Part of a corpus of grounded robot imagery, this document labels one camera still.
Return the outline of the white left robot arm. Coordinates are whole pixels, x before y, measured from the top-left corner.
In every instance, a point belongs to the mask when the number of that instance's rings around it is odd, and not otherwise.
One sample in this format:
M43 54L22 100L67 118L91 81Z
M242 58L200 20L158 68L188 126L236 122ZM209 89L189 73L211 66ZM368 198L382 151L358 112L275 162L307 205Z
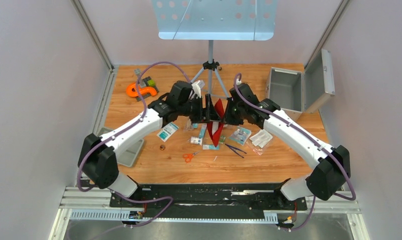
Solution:
M118 157L137 141L160 130L179 116L189 117L192 123L220 122L211 96L201 96L195 83L177 81L170 92L144 106L142 113L121 127L102 136L91 133L85 137L77 163L78 175L85 174L96 187L122 195L129 206L142 201L140 187L129 176L120 173Z

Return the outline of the green wind oil box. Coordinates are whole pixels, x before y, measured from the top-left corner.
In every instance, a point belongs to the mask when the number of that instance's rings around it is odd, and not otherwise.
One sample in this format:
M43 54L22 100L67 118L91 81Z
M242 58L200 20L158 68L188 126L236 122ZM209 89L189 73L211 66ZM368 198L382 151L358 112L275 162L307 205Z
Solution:
M226 140L226 137L224 135L221 135L220 138L219 138L219 143L224 144L225 140Z

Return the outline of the red first aid pouch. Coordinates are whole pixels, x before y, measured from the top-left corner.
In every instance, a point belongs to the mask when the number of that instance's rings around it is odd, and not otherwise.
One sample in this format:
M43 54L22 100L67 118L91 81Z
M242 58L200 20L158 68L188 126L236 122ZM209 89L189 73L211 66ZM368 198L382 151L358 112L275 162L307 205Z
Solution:
M222 119L225 116L225 110L223 107L222 100L219 99L215 105L214 109L218 113L219 117ZM206 126L206 129L208 130L208 134L210 136L210 139L212 141L212 144L217 147L219 145L219 141L221 138L222 130L224 128L224 123L219 120L219 122L210 122Z

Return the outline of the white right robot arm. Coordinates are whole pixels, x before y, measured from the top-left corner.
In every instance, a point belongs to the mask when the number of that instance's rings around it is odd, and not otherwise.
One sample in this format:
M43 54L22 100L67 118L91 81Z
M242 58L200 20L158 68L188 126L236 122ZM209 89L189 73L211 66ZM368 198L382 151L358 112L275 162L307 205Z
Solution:
M296 199L314 196L327 201L350 178L350 153L342 145L333 147L307 132L269 98L260 101L247 83L230 89L225 111L227 124L243 121L278 137L312 169L306 176L285 180L274 195L275 204L287 209Z

